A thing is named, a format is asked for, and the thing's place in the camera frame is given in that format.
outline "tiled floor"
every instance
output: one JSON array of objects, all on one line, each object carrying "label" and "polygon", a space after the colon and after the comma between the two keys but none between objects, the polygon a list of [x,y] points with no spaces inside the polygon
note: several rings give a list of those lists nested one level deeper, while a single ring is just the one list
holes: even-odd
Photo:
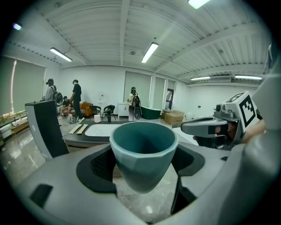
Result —
[{"label": "tiled floor", "polygon": [[[125,121],[128,117],[120,117],[120,119],[116,117],[116,119]],[[150,121],[171,127],[161,119]],[[66,119],[59,120],[59,124],[63,136],[76,126],[76,124],[69,124]],[[29,129],[19,133],[17,137],[20,144],[9,139],[0,153],[1,166],[13,186],[46,162]],[[147,194],[136,193],[122,178],[114,179],[113,182],[117,187],[118,199],[145,222],[155,223],[169,217],[177,184],[177,174],[172,165],[158,185]]]}]

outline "ceiling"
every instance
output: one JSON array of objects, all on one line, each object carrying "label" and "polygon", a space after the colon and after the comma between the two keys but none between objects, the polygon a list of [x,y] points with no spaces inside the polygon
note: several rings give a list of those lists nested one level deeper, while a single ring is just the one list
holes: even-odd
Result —
[{"label": "ceiling", "polygon": [[[237,0],[210,0],[199,9],[187,0],[45,0],[20,22],[7,44],[62,68],[123,65],[188,83],[205,75],[260,75],[271,43],[262,20]],[[152,42],[159,47],[141,63]],[[51,47],[73,62],[55,57]]]}]

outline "sofa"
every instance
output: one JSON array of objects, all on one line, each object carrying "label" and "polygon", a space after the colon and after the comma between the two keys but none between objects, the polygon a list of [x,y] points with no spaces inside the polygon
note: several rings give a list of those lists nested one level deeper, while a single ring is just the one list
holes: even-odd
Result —
[{"label": "sofa", "polygon": [[[92,115],[92,111],[89,108],[90,105],[93,105],[93,104],[92,103],[80,103],[80,111],[81,111],[82,116],[91,116]],[[73,116],[76,115],[76,112],[74,109],[70,113]],[[68,110],[64,110],[63,114],[64,114],[64,116],[68,116]]]}]

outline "ceiling light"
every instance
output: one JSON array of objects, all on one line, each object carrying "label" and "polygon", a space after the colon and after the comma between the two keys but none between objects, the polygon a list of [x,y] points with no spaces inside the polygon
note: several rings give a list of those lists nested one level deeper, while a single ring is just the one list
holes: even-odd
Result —
[{"label": "ceiling light", "polygon": [[20,24],[14,23],[13,28],[15,28],[16,30],[20,30],[22,26]]},{"label": "ceiling light", "polygon": [[60,52],[58,49],[55,49],[54,47],[50,49],[51,52],[54,52],[55,54],[57,54],[58,56],[64,58],[65,60],[72,62],[72,59],[70,57],[67,57],[65,54],[63,54],[62,52]]},{"label": "ceiling light", "polygon": [[262,79],[262,77],[260,77],[260,76],[242,76],[242,75],[235,75],[235,78],[252,79],[252,80],[261,80]]},{"label": "ceiling light", "polygon": [[142,59],[142,63],[146,63],[147,60],[149,59],[149,57],[153,54],[153,52],[158,48],[158,44],[155,42],[151,43],[151,46],[149,47],[148,51],[145,53],[143,59]]},{"label": "ceiling light", "polygon": [[191,78],[191,80],[206,80],[206,79],[210,79],[210,77],[209,76],[203,76],[203,77]]},{"label": "ceiling light", "polygon": [[195,9],[200,8],[205,3],[209,2],[210,0],[190,0],[188,3]]}]

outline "cup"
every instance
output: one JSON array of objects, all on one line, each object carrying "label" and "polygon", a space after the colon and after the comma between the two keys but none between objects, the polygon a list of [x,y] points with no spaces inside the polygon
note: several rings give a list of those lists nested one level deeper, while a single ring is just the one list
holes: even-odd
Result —
[{"label": "cup", "polygon": [[159,183],[178,145],[172,129],[152,122],[125,123],[109,141],[124,180],[139,193],[148,193]]}]

